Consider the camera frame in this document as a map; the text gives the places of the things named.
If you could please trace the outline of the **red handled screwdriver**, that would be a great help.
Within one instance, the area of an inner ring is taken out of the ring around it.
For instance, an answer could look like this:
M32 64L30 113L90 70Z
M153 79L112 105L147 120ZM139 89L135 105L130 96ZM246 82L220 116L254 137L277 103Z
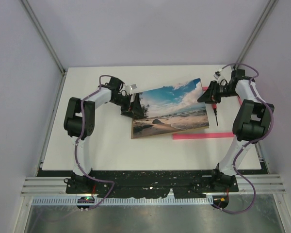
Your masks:
M217 105L216 103L212 104L212 109L215 115L216 125L218 126L218 118L217 118Z

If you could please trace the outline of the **pink picture frame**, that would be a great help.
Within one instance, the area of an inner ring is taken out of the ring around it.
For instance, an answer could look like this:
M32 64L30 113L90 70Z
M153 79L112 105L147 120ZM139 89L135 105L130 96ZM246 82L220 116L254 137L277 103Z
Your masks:
M242 104L242 100L237 96L239 106ZM173 140L186 140L186 139L211 139L211 138L233 138L232 132L218 132L218 133L175 133L172 135Z

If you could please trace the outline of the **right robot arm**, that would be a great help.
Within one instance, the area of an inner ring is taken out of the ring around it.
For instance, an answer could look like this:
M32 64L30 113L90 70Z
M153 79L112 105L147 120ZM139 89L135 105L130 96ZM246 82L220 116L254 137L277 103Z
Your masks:
M197 101L218 104L222 98L239 97L242 103L232 126L233 141L212 171L210 187L214 191L226 191L234 186L238 168L249 149L270 133L275 110L273 104L260 96L255 78L246 76L245 70L233 70L229 81L221 72L221 69L215 72L215 79Z

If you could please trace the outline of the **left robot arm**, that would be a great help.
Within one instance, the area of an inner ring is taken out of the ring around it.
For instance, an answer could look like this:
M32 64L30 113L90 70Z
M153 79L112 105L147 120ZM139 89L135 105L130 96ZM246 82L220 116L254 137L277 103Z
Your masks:
M97 90L80 99L71 97L64 118L64 130L74 147L74 168L69 179L65 179L69 194L89 193L97 183L113 187L114 182L101 180L90 175L90 136L94 132L96 110L108 102L120 107L120 114L131 119L144 117L140 95L133 94L135 84L127 85L122 80L108 75L107 83L99 83Z

